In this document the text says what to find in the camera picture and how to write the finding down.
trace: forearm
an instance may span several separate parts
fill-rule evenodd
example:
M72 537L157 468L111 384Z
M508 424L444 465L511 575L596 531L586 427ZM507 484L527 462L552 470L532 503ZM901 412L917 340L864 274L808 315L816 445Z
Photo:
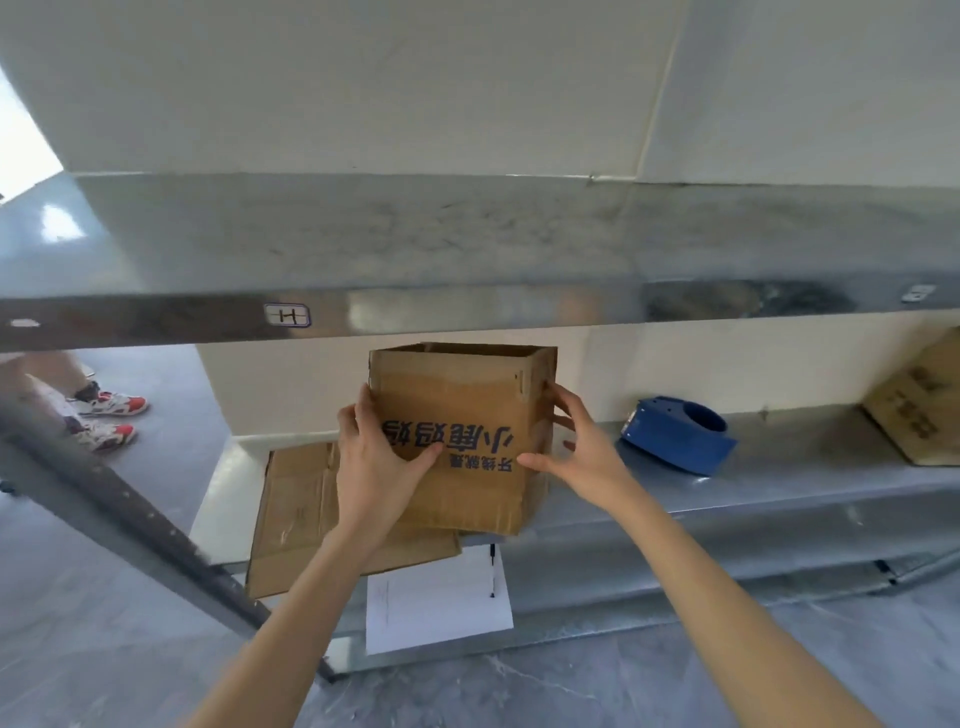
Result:
M370 545L335 528L185 728L289 728Z
M652 496L639 486L626 492L614 517L742 725L880 725Z

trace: shiny floor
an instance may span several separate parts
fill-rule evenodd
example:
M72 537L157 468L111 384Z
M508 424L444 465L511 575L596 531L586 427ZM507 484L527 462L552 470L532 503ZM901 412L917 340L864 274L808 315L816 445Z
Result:
M192 347L84 352L154 404L110 464L183 528L227 436ZM30 501L0 497L0 725L161 728L239 640ZM889 725L960 725L960 574L777 620ZM358 675L315 688L307 726L731 726L679 625Z

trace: white sneaker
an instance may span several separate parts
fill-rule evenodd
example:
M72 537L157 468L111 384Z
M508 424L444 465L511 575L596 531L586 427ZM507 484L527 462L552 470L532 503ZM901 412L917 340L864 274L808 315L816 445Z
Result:
M136 437L133 425L106 425L88 423L83 429L71 435L75 442L80 443L90 452L113 452L132 442Z
M116 392L104 392L97 382L90 382L96 389L96 397L88 400L70 400L78 415L85 417L129 417L146 412L150 403L142 397L130 397Z

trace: shelf label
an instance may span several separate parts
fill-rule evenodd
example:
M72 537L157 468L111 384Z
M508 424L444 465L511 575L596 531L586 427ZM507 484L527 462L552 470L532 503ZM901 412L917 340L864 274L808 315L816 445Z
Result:
M272 327L310 326L310 309L302 303L264 303L263 314Z

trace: sheet of paper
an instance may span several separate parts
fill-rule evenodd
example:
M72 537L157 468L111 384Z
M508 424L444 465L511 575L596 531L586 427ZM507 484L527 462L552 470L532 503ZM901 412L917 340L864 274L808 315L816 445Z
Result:
M499 546L493 564L489 546L469 546L451 559L367 579L369 655L513 626Z

